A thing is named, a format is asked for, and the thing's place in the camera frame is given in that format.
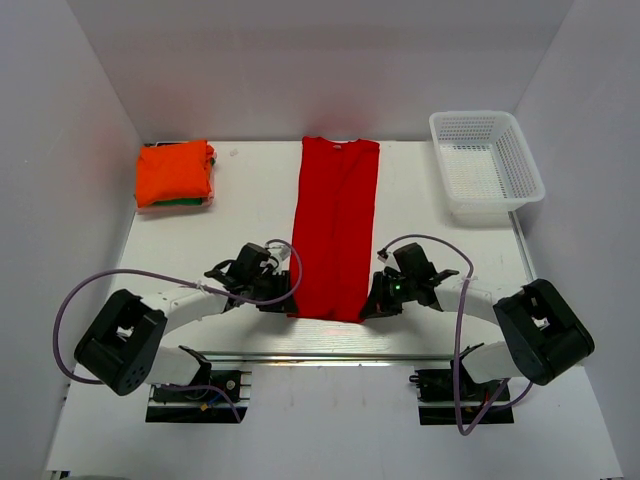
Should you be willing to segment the red t shirt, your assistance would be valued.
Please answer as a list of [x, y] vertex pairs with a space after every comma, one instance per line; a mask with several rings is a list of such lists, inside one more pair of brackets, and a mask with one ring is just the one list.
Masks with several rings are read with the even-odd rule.
[[369, 292], [380, 145], [302, 139], [290, 267], [301, 318], [360, 323]]

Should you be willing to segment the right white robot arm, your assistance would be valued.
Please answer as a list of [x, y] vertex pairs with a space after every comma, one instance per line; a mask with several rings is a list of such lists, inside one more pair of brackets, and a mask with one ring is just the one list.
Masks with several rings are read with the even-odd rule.
[[440, 312], [465, 314], [497, 325], [503, 339], [460, 353], [453, 390], [472, 399], [490, 381], [525, 378], [544, 386], [595, 350], [586, 327], [545, 279], [524, 286], [491, 285], [456, 270], [438, 271], [417, 243], [393, 252], [395, 264], [373, 276], [363, 319], [389, 317], [416, 302]]

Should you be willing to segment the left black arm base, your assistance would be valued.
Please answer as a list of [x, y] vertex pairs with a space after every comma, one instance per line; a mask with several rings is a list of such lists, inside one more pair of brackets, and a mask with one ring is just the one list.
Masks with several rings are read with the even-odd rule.
[[162, 348], [150, 379], [149, 424], [239, 424], [249, 407], [250, 369], [187, 347]]

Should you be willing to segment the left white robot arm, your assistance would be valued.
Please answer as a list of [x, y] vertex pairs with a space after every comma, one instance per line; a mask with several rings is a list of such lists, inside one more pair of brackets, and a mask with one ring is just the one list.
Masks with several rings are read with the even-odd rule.
[[302, 263], [287, 242], [245, 244], [197, 281], [171, 278], [173, 289], [144, 296], [113, 293], [81, 337], [75, 360], [119, 396], [142, 384], [177, 388], [199, 399], [211, 387], [211, 365], [195, 350], [162, 346], [163, 337], [187, 324], [245, 304], [292, 313]]

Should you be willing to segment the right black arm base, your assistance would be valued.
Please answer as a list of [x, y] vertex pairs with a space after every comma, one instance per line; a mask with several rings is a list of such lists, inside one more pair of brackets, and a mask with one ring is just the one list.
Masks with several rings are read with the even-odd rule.
[[[459, 395], [462, 422], [468, 426], [499, 389], [500, 380], [474, 383], [463, 365], [460, 365]], [[416, 388], [418, 417], [421, 426], [455, 426], [453, 361], [435, 363], [416, 369], [408, 378]], [[511, 395], [505, 387], [483, 416], [480, 425], [506, 425], [514, 423]]]

